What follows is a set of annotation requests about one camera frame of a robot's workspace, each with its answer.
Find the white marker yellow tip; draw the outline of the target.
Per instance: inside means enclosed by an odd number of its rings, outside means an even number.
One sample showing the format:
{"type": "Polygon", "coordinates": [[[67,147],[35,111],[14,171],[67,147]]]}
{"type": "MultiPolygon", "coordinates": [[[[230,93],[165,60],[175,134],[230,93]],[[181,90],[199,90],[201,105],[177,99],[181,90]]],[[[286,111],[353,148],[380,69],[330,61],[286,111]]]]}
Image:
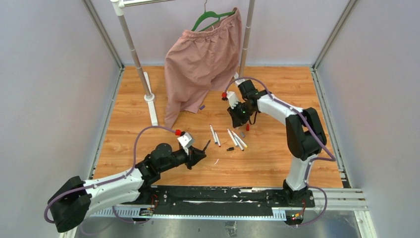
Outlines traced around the white marker yellow tip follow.
{"type": "Polygon", "coordinates": [[[243,145],[245,148],[248,147],[248,145],[235,132],[232,132],[232,134],[235,136],[235,138],[239,141],[241,145],[243,145]]]}

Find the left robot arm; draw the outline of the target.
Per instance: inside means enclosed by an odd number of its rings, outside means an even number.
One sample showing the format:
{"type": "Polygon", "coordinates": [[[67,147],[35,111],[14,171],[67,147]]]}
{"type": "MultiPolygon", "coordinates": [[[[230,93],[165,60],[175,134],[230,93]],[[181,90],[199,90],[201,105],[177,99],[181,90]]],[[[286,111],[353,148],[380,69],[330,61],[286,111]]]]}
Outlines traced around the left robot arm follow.
{"type": "Polygon", "coordinates": [[[152,198],[149,188],[163,172],[180,165],[191,169],[206,156],[205,149],[180,146],[174,151],[169,144],[161,143],[127,171],[100,179],[68,179],[48,200],[47,213],[52,215],[56,230],[64,233],[105,208],[133,201],[148,204],[152,198]]]}

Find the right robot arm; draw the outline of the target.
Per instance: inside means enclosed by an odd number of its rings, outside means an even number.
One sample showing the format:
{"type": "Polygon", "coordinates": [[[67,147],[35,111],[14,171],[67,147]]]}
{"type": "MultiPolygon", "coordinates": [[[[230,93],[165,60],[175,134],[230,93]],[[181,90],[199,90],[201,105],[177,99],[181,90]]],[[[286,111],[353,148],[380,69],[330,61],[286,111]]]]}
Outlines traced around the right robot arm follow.
{"type": "Polygon", "coordinates": [[[239,78],[234,83],[243,101],[233,91],[222,93],[222,100],[229,103],[227,111],[234,128],[250,123],[250,117],[258,113],[267,114],[285,126],[292,162],[283,182],[283,200],[289,207],[297,206],[309,188],[310,162],[326,149],[326,135],[316,109],[288,104],[267,88],[258,91],[250,78],[239,78]]]}

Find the white marker red tip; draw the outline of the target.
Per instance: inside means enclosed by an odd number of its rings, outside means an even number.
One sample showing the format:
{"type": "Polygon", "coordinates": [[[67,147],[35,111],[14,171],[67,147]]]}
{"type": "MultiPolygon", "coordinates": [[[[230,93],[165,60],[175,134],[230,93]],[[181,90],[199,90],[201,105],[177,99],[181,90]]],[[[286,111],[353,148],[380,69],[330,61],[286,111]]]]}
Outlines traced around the white marker red tip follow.
{"type": "Polygon", "coordinates": [[[221,143],[220,143],[220,140],[219,140],[219,137],[218,137],[218,134],[217,134],[216,131],[214,132],[214,135],[215,135],[215,139],[216,139],[216,144],[218,145],[218,147],[221,147],[221,143]]]}

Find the white marker grey tip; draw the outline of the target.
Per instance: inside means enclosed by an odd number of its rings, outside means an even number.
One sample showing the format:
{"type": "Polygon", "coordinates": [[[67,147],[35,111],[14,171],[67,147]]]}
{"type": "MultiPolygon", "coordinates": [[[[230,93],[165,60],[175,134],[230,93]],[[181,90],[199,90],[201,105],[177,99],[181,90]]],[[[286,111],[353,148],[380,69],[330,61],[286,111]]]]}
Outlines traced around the white marker grey tip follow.
{"type": "Polygon", "coordinates": [[[228,134],[229,134],[229,136],[230,136],[230,138],[231,138],[232,142],[234,143],[235,147],[238,147],[237,141],[236,141],[236,139],[234,138],[233,134],[231,133],[230,129],[227,129],[227,132],[228,132],[228,134]]]}

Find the white marker teal tip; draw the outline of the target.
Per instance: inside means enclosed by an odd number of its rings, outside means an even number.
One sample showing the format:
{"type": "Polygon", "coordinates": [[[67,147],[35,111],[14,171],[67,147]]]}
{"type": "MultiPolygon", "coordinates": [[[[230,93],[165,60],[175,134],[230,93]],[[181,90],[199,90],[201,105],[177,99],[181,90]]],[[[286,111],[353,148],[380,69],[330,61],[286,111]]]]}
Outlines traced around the white marker teal tip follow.
{"type": "Polygon", "coordinates": [[[242,144],[239,142],[239,140],[237,139],[236,136],[233,136],[234,140],[236,141],[237,145],[239,146],[239,148],[241,149],[241,151],[244,151],[244,147],[242,146],[242,144]]]}

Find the pink shorts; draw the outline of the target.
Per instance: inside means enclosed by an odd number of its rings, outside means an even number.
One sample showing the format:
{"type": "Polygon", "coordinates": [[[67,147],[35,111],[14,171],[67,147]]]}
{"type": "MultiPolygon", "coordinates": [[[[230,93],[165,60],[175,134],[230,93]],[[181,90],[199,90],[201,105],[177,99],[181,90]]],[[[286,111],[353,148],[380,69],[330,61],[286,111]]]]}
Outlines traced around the pink shorts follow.
{"type": "Polygon", "coordinates": [[[209,91],[222,91],[239,65],[242,18],[238,8],[209,29],[184,30],[165,56],[167,94],[164,125],[181,111],[197,113],[209,91]]]}

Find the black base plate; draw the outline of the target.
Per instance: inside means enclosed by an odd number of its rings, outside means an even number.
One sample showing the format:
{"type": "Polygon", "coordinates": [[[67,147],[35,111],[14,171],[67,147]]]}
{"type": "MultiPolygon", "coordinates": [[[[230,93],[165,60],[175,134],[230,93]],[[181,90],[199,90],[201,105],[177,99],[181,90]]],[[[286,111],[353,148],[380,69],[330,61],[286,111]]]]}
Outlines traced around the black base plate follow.
{"type": "Polygon", "coordinates": [[[152,186],[132,205],[156,205],[155,214],[207,217],[267,217],[274,208],[314,208],[307,190],[293,197],[280,188],[217,186],[152,186]]]}

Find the aluminium frame rail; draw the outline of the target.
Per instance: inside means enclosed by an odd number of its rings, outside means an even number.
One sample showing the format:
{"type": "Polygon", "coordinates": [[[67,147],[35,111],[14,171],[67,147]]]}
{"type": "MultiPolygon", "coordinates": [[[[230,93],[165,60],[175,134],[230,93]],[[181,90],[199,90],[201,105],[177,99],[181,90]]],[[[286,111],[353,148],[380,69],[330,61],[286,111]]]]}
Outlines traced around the aluminium frame rail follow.
{"type": "Polygon", "coordinates": [[[298,228],[309,211],[320,220],[328,210],[354,212],[361,236],[376,237],[364,195],[352,188],[309,189],[290,198],[280,188],[153,186],[145,196],[97,215],[133,218],[136,223],[151,218],[283,221],[298,228]]]}

